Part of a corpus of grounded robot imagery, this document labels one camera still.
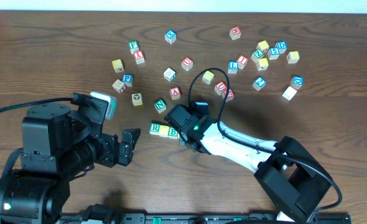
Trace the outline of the yellow block O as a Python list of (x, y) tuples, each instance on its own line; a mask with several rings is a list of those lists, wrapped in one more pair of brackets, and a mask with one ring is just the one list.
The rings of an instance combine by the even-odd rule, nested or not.
[(165, 125), (160, 125), (159, 126), (159, 136), (163, 137), (163, 138), (168, 138), (169, 137), (169, 126), (165, 126)]

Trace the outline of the green B block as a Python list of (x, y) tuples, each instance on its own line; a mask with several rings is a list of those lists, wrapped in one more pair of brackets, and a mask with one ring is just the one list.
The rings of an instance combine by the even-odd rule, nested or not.
[(179, 137), (180, 137), (179, 133), (173, 127), (170, 127), (168, 132), (168, 138), (178, 139)]

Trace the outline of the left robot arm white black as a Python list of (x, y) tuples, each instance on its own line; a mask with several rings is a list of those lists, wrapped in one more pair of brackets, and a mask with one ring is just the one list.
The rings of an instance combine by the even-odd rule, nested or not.
[(21, 168), (8, 163), (0, 178), (0, 223), (56, 223), (70, 196), (70, 182), (95, 164), (127, 166), (140, 129), (122, 136), (102, 132), (107, 106), (102, 100), (77, 110), (61, 103), (31, 107), (22, 121), (23, 147), (14, 155)]

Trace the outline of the green R block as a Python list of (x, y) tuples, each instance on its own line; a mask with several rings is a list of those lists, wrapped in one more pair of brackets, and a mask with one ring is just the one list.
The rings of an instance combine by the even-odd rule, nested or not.
[(157, 123), (151, 123), (150, 127), (149, 127), (149, 133), (151, 135), (159, 135), (159, 129), (160, 129), (160, 124)]

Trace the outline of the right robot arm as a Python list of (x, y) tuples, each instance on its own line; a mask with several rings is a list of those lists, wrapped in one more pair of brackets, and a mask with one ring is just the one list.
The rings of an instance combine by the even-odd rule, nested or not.
[(197, 107), (177, 105), (165, 121), (195, 152), (225, 157), (253, 172), (279, 209), (279, 218), (306, 222), (332, 186), (332, 178), (300, 142), (263, 140), (229, 128)]

